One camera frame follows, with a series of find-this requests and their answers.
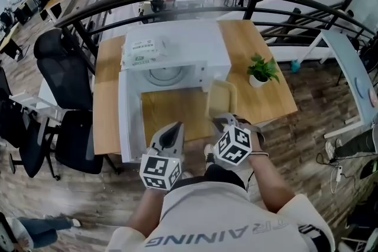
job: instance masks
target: white pot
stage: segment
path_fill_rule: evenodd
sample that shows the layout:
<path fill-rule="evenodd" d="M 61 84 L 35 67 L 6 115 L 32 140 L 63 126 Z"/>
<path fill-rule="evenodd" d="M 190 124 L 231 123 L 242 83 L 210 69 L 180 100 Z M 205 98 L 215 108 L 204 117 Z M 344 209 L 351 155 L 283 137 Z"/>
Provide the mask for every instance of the white pot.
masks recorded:
<path fill-rule="evenodd" d="M 259 81 L 258 79 L 256 79 L 254 77 L 254 75 L 250 75 L 249 76 L 249 84 L 253 87 L 260 87 L 262 86 L 263 84 L 265 84 L 266 82 L 261 82 Z"/>

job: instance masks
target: wrist strap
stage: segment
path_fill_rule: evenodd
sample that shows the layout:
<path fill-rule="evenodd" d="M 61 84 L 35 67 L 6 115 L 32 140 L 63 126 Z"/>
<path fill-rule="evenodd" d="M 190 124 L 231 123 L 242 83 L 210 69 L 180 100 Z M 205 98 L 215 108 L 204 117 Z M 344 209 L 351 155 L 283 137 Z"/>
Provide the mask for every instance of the wrist strap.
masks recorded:
<path fill-rule="evenodd" d="M 269 157 L 269 154 L 267 152 L 251 152 L 249 155 L 266 155 Z"/>

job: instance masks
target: potted plant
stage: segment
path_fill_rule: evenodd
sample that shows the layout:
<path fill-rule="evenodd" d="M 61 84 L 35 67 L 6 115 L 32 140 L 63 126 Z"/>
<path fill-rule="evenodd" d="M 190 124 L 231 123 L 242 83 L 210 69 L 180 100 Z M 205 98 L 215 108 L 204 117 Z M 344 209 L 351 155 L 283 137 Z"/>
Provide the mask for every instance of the potted plant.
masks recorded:
<path fill-rule="evenodd" d="M 276 75 L 278 69 L 276 68 L 276 61 L 272 57 L 268 62 L 259 54 L 255 54 L 251 60 L 254 65 L 248 67 L 247 74 L 249 76 L 249 84 L 253 87 L 260 87 L 272 78 L 276 79 L 279 83 L 278 76 Z"/>

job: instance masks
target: green plant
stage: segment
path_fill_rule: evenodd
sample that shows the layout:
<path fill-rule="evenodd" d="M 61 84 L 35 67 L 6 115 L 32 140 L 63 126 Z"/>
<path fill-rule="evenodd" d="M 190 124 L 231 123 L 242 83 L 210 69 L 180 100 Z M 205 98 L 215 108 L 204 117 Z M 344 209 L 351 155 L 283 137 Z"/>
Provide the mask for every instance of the green plant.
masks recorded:
<path fill-rule="evenodd" d="M 276 68 L 276 61 L 273 57 L 268 62 L 265 62 L 264 58 L 262 58 L 259 54 L 255 54 L 251 60 L 255 64 L 248 67 L 248 75 L 253 75 L 261 82 L 267 82 L 268 80 L 274 78 L 279 83 L 279 79 L 276 75 L 278 69 Z"/>

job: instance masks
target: plastic container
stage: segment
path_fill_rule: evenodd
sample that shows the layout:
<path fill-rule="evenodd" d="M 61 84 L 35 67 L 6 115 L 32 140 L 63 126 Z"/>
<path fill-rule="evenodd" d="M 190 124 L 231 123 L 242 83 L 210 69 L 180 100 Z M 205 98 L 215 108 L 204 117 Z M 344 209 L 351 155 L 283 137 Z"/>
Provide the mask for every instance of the plastic container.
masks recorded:
<path fill-rule="evenodd" d="M 212 118 L 222 113 L 236 113 L 237 90 L 234 84 L 213 80 L 207 94 L 205 117 Z"/>

